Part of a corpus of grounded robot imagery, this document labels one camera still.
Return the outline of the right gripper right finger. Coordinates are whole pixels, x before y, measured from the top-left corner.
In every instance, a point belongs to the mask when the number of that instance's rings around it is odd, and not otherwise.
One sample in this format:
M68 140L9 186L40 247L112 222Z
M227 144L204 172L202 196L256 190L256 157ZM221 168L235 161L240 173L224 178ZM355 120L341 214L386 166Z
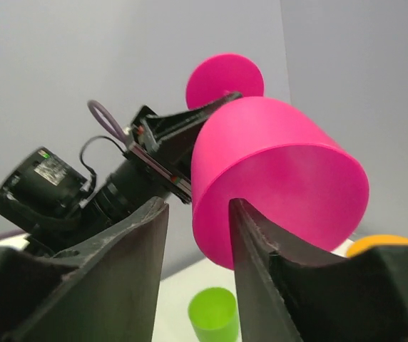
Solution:
M326 252L229 204L244 341L408 341L408 246Z

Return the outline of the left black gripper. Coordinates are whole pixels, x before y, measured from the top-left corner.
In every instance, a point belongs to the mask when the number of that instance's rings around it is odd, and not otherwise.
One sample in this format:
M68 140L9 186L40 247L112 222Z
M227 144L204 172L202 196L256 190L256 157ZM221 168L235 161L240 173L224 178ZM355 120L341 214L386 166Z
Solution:
M166 116L143 105L126 128L127 152L143 163L155 181L190 204L190 158L198 133L217 109L242 96L235 91L202 107Z

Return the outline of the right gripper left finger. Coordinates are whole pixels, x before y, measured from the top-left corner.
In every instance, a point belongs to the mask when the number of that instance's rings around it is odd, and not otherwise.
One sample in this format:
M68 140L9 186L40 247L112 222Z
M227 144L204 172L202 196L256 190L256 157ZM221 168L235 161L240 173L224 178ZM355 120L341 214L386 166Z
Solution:
M51 258L0 247L0 341L150 341L168 213L154 197Z

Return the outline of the orange wine glass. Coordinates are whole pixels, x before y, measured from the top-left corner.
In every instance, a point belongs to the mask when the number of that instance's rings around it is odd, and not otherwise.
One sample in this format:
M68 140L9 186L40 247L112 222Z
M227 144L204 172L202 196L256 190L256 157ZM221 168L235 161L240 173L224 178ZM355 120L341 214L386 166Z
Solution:
M347 258L355 257L371 248L385 246L408 246L408 238L394 234L373 234L355 240L347 249Z

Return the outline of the pink wine glass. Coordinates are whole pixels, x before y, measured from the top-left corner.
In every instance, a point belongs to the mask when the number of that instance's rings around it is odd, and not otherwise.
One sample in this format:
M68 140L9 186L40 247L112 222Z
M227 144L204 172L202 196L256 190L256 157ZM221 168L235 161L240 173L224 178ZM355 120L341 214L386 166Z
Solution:
M212 262L233 267L229 202L247 200L278 226L332 251L360 224L369 180L358 160L297 108L264 94L257 65L236 53L201 62L190 109L237 91L201 128L191 159L193 236Z

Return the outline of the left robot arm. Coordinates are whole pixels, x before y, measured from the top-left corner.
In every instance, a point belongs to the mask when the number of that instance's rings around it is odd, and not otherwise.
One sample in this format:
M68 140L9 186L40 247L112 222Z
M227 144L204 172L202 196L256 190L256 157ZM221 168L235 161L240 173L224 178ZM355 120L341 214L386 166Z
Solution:
M103 185L94 169L83 176L39 147L0 185L0 215L27 233L28 253L52 257L132 215L150 198L191 201L190 166L198 134L210 116L239 99L227 93L202 107L159 116L143 106L127 128L96 100L91 114L123 162Z

